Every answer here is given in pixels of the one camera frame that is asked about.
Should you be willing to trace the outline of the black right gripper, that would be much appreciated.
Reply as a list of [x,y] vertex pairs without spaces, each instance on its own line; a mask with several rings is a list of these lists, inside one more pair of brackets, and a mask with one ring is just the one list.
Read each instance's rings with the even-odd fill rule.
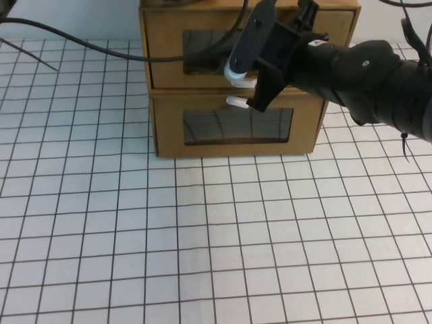
[[[275,1],[260,1],[252,11],[254,20],[253,34],[261,28],[266,34],[258,36],[259,52],[252,64],[259,72],[254,96],[247,104],[264,112],[293,78],[294,56],[313,41],[328,41],[328,33],[313,31],[315,18],[319,11],[316,1],[299,1],[294,17],[286,23],[277,20]],[[188,54],[204,51],[203,54],[188,60],[189,70],[223,69],[227,57],[237,41],[235,32],[222,45],[208,50],[220,41],[226,32],[189,32]]]

